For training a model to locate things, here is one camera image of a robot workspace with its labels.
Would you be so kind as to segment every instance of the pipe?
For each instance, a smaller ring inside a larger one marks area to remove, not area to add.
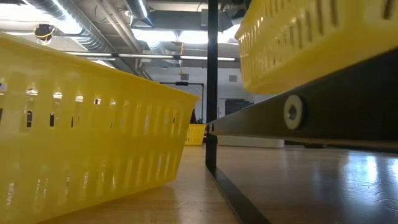
[[[149,5],[146,0],[125,0],[127,8],[135,19],[145,19],[149,16]]]
[[[126,35],[129,37],[130,41],[132,44],[134,44],[136,51],[137,52],[142,52],[141,47],[139,45],[138,40],[134,37],[134,34],[132,34],[131,29],[127,28],[127,26],[124,24],[124,21],[122,18],[119,16],[118,12],[114,9],[114,7],[109,3],[108,0],[103,0],[104,6],[110,11],[110,13],[113,15],[113,17],[117,20],[119,23],[120,27],[122,27],[122,30],[126,33]]]
[[[204,121],[203,118],[203,101],[205,100],[205,84],[203,83],[189,83],[189,82],[160,82],[160,84],[169,84],[169,85],[176,85],[176,86],[189,86],[189,85],[200,85],[201,86],[201,119]]]
[[[6,34],[9,35],[34,35],[34,33],[31,30],[6,30],[6,29],[0,29],[0,32],[5,32]],[[52,34],[54,37],[90,37],[87,35],[80,35],[80,34],[60,34],[58,32],[54,32]]]
[[[127,8],[131,16],[135,19],[142,20],[153,27],[153,23],[149,18],[149,5],[146,0],[126,0]],[[154,54],[168,54],[163,42],[148,42],[148,47]]]
[[[150,51],[154,54],[168,54],[162,42],[147,42]]]
[[[60,23],[70,23],[81,27],[81,35],[86,37],[75,37],[74,40],[90,52],[114,52],[113,46],[102,36],[101,32],[82,13],[73,1],[61,0],[24,0],[26,4],[34,6],[44,14],[51,15]],[[128,73],[134,70],[122,59],[111,62],[116,68]]]
[[[132,51],[136,51],[136,47],[133,45],[133,43],[131,42],[131,40],[126,36],[126,34],[119,28],[119,26],[115,23],[115,21],[113,20],[113,18],[111,17],[111,15],[109,15],[109,13],[107,12],[107,10],[105,9],[104,5],[101,3],[100,0],[95,0],[95,3],[98,6],[98,9],[100,9],[102,11],[102,13],[104,14],[105,18],[111,23],[111,25],[113,26],[113,28],[116,30],[116,32],[121,36],[121,38],[124,40],[124,42],[129,46],[129,48]]]

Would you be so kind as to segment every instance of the round bolt head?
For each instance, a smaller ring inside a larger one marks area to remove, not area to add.
[[[303,117],[303,101],[297,95],[287,98],[284,106],[284,119],[286,126],[291,129],[297,129]]]

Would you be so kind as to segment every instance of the floor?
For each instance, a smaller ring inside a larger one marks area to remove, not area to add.
[[[398,155],[219,147],[218,167],[272,224],[398,223]]]
[[[186,147],[177,179],[44,223],[237,223]],[[398,223],[398,155],[343,149],[218,148],[218,167],[272,224]]]
[[[43,223],[237,222],[206,171],[201,147],[186,147],[172,183]]]

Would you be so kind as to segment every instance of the ceiling light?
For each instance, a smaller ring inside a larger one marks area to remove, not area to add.
[[[86,57],[111,57],[110,53],[94,53],[94,52],[66,52],[71,55],[76,56],[86,56]]]
[[[177,41],[175,32],[171,30],[131,30],[137,40],[145,42]]]
[[[205,56],[180,56],[180,58],[185,60],[207,60]]]
[[[115,61],[116,58],[87,57],[87,60]]]
[[[5,32],[9,35],[34,35],[33,32]]]
[[[222,61],[222,62],[234,62],[234,61],[235,61],[235,58],[219,57],[218,60],[219,60],[219,61]]]
[[[53,0],[59,9],[64,13],[65,19],[59,21],[49,14],[42,13],[30,4],[16,5],[16,4],[0,4],[0,19],[5,21],[23,21],[23,22],[38,22],[49,23],[55,25],[58,29],[66,34],[79,34],[82,28],[74,18],[59,4],[58,1]]]
[[[149,55],[149,54],[119,54],[120,57],[131,57],[131,58],[154,58],[154,59],[173,59],[173,55]]]
[[[223,33],[218,32],[218,42],[225,43],[229,40],[230,33],[223,35]],[[208,33],[207,31],[197,31],[197,30],[186,30],[183,31],[178,38],[179,41],[184,44],[207,44]]]

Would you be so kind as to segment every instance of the basket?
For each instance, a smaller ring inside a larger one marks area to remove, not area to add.
[[[398,45],[395,0],[252,0],[236,37],[244,87],[290,90]]]
[[[185,138],[186,146],[201,146],[205,135],[205,124],[190,124]]]
[[[0,223],[176,176],[197,97],[0,34]]]

